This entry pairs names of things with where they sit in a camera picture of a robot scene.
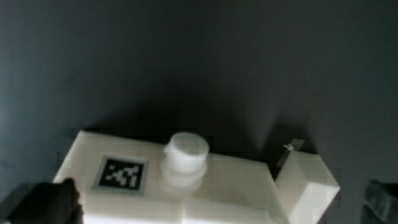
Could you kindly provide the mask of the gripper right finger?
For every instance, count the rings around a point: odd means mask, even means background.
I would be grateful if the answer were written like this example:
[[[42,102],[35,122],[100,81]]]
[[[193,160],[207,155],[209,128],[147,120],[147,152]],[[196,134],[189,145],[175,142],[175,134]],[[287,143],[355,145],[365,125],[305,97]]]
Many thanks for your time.
[[[369,181],[363,191],[360,224],[398,224],[398,183]]]

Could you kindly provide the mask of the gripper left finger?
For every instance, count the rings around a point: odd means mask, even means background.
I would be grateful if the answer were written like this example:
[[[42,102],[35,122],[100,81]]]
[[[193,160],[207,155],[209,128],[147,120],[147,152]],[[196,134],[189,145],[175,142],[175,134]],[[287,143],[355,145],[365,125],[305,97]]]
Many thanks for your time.
[[[74,180],[24,183],[0,201],[0,224],[83,224]]]

